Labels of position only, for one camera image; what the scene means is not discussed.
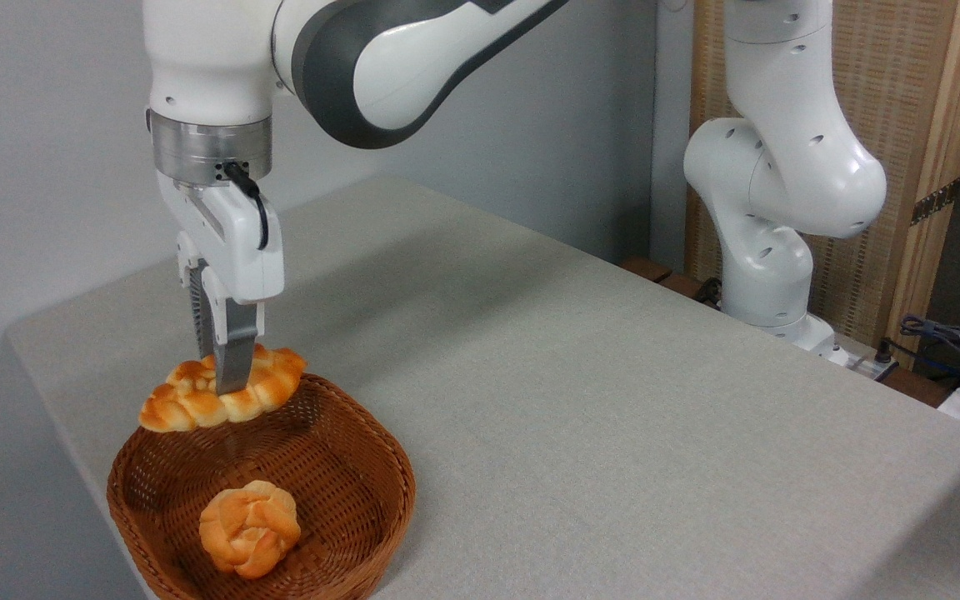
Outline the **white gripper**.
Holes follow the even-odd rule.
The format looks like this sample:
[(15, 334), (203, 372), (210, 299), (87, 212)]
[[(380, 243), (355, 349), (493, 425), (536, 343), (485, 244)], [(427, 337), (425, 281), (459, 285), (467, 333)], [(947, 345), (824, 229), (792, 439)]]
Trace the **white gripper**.
[(241, 391), (250, 380), (257, 338), (264, 335), (263, 301), (285, 288), (278, 215), (262, 200), (262, 225), (255, 201), (233, 182), (191, 186), (156, 176), (182, 229), (177, 266), (189, 292), (198, 356), (216, 358), (218, 395)]

